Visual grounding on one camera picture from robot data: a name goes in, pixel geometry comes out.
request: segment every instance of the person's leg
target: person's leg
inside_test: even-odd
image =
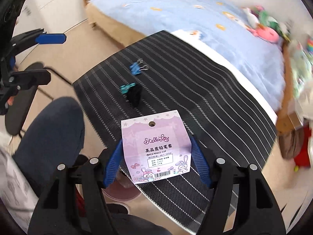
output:
[[[83,113],[71,97],[52,101],[35,118],[13,159],[37,196],[60,163],[74,164],[84,137]]]
[[[172,235],[167,229],[140,217],[126,214],[111,214],[111,216],[120,235]]]

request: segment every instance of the pencil cap packaging card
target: pencil cap packaging card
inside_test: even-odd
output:
[[[134,184],[190,171],[191,142],[177,110],[121,121],[126,165]]]

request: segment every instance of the blue bed sheet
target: blue bed sheet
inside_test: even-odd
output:
[[[273,110],[285,86],[278,45],[254,37],[226,15],[248,25],[244,12],[226,0],[92,0],[101,12],[145,35],[161,30],[198,30],[201,40],[233,64]]]

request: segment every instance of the wooden bed frame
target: wooden bed frame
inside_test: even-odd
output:
[[[102,29],[121,49],[145,38],[146,36],[140,32],[137,32],[128,26],[110,18],[99,11],[93,4],[83,0],[85,11],[88,17],[88,22],[93,27],[97,26]],[[292,83],[292,71],[290,65],[290,58],[288,53],[288,44],[283,44],[283,56],[284,56],[284,79],[285,89],[284,97],[281,103],[281,109],[276,113],[277,122],[276,128],[278,133],[283,133],[293,130],[293,124],[288,117],[288,104],[293,99],[293,83]]]

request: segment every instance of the green plush toy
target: green plush toy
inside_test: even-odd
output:
[[[278,23],[278,21],[271,17],[265,10],[259,12],[259,20],[260,24],[274,29],[279,36],[290,42],[290,32],[284,23]]]

